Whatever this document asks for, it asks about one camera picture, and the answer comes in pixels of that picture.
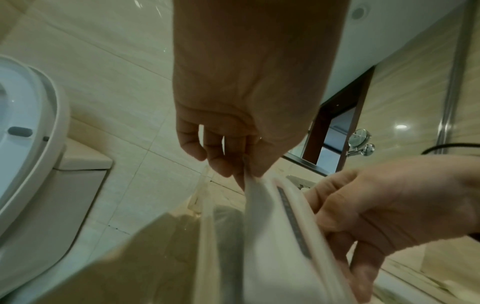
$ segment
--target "toilet lid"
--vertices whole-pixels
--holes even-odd
[[[0,209],[45,147],[47,102],[32,70],[0,56]]]

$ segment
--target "white toilet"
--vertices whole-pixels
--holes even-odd
[[[0,56],[0,298],[68,251],[112,166],[69,124],[57,84]]]

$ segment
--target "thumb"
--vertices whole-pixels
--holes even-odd
[[[248,151],[250,172],[253,176],[262,176],[288,150],[285,146],[279,146],[260,139]]]
[[[360,214],[384,200],[381,185],[357,177],[326,198],[316,214],[317,225],[325,233],[346,231]]]

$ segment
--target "tile floor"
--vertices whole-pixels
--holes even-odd
[[[0,1],[0,53],[61,84],[69,136],[114,160],[67,255],[2,302],[30,302],[192,194],[206,164],[177,143],[172,16],[171,0]],[[321,178],[285,160],[276,169]]]

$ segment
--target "black cable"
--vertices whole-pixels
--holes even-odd
[[[452,148],[452,147],[463,147],[463,148],[480,148],[480,144],[472,144],[472,143],[453,143],[453,144],[443,144],[438,146],[433,146],[431,148],[426,149],[421,154],[426,155],[432,151],[443,149],[443,148]]]

